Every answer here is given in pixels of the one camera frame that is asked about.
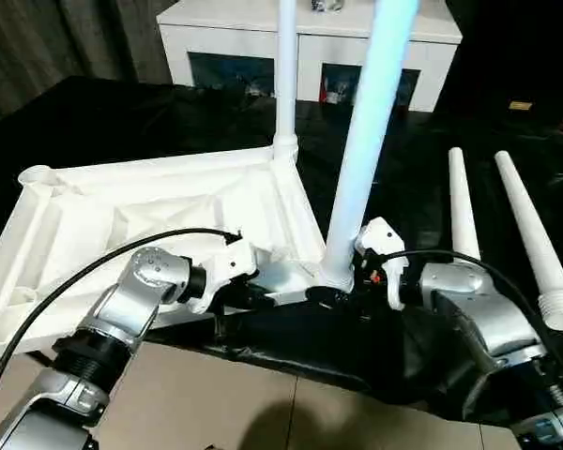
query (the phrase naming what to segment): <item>tiled floor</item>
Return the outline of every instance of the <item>tiled floor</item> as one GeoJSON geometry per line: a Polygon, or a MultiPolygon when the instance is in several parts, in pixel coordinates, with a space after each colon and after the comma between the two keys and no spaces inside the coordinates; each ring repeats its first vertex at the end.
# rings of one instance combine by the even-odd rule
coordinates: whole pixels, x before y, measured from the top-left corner
{"type": "MultiPolygon", "coordinates": [[[[16,357],[0,388],[0,420],[35,378],[16,357]]],[[[105,450],[515,450],[510,432],[389,407],[342,389],[145,344],[95,430],[105,450]]]]}

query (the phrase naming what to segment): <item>black tablecloth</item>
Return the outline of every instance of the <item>black tablecloth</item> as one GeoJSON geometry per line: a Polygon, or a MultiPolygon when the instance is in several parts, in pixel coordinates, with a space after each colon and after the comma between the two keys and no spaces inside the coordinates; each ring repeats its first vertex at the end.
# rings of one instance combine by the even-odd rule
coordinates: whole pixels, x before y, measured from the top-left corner
{"type": "MultiPolygon", "coordinates": [[[[350,114],[342,106],[297,104],[297,166],[324,235],[350,114]]],[[[71,167],[268,145],[274,124],[271,98],[68,79],[0,123],[0,232],[20,192],[16,176],[31,165],[71,167]]],[[[524,122],[397,113],[367,218],[384,217],[408,248],[450,248],[452,146],[464,149],[482,259],[535,299],[537,287],[493,155],[510,151],[563,262],[562,136],[524,122]]],[[[207,321],[150,338],[397,403],[427,398],[450,359],[450,334],[416,309],[362,321],[301,304],[249,313],[226,325],[224,337],[207,321]]]]}

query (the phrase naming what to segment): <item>white pole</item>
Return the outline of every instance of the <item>white pole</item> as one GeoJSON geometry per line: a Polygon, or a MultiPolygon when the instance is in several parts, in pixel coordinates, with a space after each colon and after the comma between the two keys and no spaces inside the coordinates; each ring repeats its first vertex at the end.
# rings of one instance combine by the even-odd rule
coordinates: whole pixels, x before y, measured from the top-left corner
{"type": "Polygon", "coordinates": [[[458,147],[449,151],[449,173],[452,248],[454,251],[479,259],[476,222],[469,198],[463,151],[458,147]]]}
{"type": "Polygon", "coordinates": [[[353,287],[354,243],[369,200],[377,160],[403,70],[418,0],[377,0],[365,65],[348,131],[327,248],[317,281],[353,287]]]}
{"type": "Polygon", "coordinates": [[[550,328],[563,331],[563,266],[509,153],[495,160],[538,283],[540,312],[550,328]]]}
{"type": "Polygon", "coordinates": [[[274,158],[296,156],[297,102],[297,0],[280,0],[278,11],[278,54],[275,60],[276,125],[274,158]]]}

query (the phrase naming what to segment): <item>white table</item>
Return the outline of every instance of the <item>white table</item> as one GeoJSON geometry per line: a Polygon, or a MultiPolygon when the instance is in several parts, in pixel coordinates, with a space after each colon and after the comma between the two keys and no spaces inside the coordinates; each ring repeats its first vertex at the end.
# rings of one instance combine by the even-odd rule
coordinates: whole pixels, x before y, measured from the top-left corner
{"type": "MultiPolygon", "coordinates": [[[[316,13],[297,0],[297,97],[317,100],[323,64],[361,66],[374,0],[316,13]]],[[[176,84],[194,85],[188,53],[275,58],[278,0],[181,0],[158,17],[176,84]]],[[[420,70],[410,109],[431,112],[462,35],[444,0],[421,0],[404,68],[420,70]]]]}

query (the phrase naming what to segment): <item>white plastic stand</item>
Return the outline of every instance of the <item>white plastic stand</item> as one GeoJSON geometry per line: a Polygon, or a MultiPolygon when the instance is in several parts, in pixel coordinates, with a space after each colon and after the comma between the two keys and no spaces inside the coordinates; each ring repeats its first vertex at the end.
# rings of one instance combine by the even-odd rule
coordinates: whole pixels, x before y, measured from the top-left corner
{"type": "Polygon", "coordinates": [[[450,220],[454,251],[479,259],[478,235],[469,198],[469,185],[463,160],[463,151],[449,151],[450,220]]]}
{"type": "Polygon", "coordinates": [[[369,200],[417,12],[418,0],[377,0],[375,3],[373,30],[358,83],[326,255],[316,274],[320,284],[347,292],[353,288],[355,239],[369,200]]]}
{"type": "MultiPolygon", "coordinates": [[[[21,174],[23,192],[0,236],[0,353],[64,279],[113,248],[171,229],[241,232],[255,250],[255,282],[280,304],[304,300],[324,241],[295,164],[296,0],[280,0],[278,44],[272,145],[56,170],[35,166],[21,174]]],[[[155,245],[195,263],[225,251],[220,238],[204,235],[155,245]]],[[[67,290],[17,352],[50,347],[70,333],[128,259],[105,264],[67,290]]],[[[201,318],[185,306],[164,306],[154,326],[201,318]]]]}
{"type": "Polygon", "coordinates": [[[563,266],[509,153],[495,160],[538,283],[540,312],[550,328],[563,331],[563,266]]]}

